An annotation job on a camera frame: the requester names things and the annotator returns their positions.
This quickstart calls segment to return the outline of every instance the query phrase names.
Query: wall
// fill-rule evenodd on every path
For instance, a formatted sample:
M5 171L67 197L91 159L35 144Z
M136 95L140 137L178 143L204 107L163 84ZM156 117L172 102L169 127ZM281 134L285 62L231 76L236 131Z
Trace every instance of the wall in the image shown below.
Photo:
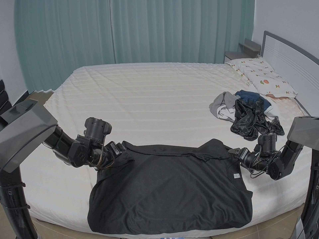
M319 0L255 0L252 40L276 34L319 58Z
M4 81L12 104L27 90L16 49L14 2L15 0L0 0L0 78Z

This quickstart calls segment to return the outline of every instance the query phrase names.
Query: gray nightstand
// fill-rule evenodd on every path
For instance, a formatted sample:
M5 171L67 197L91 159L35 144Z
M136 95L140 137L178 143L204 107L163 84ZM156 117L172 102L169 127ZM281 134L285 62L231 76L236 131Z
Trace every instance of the gray nightstand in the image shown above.
M237 58L257 58L260 54L260 45L247 38L243 44L239 43L239 45L242 52L226 51L224 63Z

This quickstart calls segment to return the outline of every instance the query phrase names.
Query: patterned pillow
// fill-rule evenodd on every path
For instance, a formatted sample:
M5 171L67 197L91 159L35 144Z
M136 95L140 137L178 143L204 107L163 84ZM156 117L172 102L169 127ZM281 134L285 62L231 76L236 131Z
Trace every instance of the patterned pillow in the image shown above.
M273 95L277 98L295 98L297 95L292 86L275 73L274 69L262 57L234 59L226 64L245 77L263 95Z

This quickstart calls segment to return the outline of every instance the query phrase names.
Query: teal curtain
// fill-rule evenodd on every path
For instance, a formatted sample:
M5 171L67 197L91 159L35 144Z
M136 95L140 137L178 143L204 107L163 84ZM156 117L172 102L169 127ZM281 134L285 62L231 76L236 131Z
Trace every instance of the teal curtain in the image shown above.
M30 93L57 89L81 66L115 63L110 0L16 0L15 34Z
M251 39L255 0L16 0L15 33L29 92L78 67L129 62L223 63Z
M117 63L223 63L251 39L255 0L111 0Z

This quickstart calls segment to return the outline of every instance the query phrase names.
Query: pile of clothes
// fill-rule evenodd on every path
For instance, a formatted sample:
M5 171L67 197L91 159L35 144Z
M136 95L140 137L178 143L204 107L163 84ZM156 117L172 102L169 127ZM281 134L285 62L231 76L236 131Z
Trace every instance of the pile of clothes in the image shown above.
M276 104L255 92L241 90L234 95L223 92L209 105L209 109L215 117L233 122L230 131L248 141L257 139L258 133L285 134Z

